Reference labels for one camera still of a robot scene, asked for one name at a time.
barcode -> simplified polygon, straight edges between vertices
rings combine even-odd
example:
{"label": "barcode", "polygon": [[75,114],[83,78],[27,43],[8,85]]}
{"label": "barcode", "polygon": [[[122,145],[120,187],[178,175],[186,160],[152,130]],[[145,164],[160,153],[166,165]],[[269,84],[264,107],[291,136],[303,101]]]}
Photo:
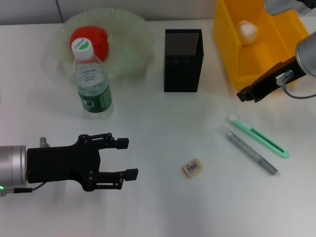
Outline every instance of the barcode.
{"label": "barcode", "polygon": [[194,161],[191,164],[188,164],[186,166],[187,171],[189,172],[189,174],[191,174],[192,172],[194,172],[195,170],[199,169],[199,165],[196,161]]}

white ball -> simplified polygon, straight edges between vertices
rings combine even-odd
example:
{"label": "white ball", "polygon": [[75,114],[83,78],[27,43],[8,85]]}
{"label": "white ball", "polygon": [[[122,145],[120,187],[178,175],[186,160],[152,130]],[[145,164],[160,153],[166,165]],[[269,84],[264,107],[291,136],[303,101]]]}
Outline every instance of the white ball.
{"label": "white ball", "polygon": [[257,27],[248,21],[240,21],[237,25],[237,32],[243,45],[252,44],[258,36]]}

green utility knife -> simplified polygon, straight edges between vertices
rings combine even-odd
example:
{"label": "green utility knife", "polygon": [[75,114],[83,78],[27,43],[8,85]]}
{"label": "green utility knife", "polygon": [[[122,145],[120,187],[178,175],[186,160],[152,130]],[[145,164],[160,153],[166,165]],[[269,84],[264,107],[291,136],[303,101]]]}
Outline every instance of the green utility knife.
{"label": "green utility knife", "polygon": [[238,127],[239,129],[245,131],[247,134],[252,136],[254,139],[257,141],[261,142],[263,145],[265,145],[267,148],[269,148],[271,151],[276,153],[282,158],[288,158],[289,153],[287,150],[282,148],[280,145],[277,143],[273,142],[271,139],[267,138],[265,135],[263,135],[261,132],[256,130],[252,126],[248,126],[245,124],[243,121],[241,121],[236,115],[230,115],[229,116],[229,121]]}

pen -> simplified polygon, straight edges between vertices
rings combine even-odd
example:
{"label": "pen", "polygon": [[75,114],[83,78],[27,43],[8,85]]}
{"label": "pen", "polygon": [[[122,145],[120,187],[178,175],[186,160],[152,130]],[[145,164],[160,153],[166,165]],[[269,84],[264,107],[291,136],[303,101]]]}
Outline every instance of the pen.
{"label": "pen", "polygon": [[277,169],[273,165],[271,165],[266,159],[264,159],[259,153],[257,153],[253,148],[251,148],[232,131],[227,130],[225,132],[225,136],[228,140],[234,143],[239,149],[241,149],[246,155],[252,158],[270,174],[274,175],[275,173],[277,173]]}
{"label": "pen", "polygon": [[262,143],[264,146],[269,148],[271,151],[276,153],[282,158],[288,158],[289,153],[287,150],[282,148],[280,145],[277,143],[273,142],[271,139],[263,135],[261,132],[259,132],[257,129],[255,129],[252,126],[247,125],[245,122],[241,121],[236,115],[230,115],[229,116],[229,121],[239,129],[243,130],[250,136],[252,136],[254,139]]}

yellow container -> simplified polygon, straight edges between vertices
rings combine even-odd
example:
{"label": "yellow container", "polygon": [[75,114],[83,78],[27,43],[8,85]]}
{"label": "yellow container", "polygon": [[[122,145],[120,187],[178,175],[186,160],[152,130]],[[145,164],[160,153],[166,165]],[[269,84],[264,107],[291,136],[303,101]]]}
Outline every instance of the yellow container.
{"label": "yellow container", "polygon": [[[240,43],[236,26],[242,20],[258,28],[258,37],[251,45]],[[270,16],[262,0],[217,0],[213,33],[236,90],[294,56],[296,44],[309,35],[294,10]]]}

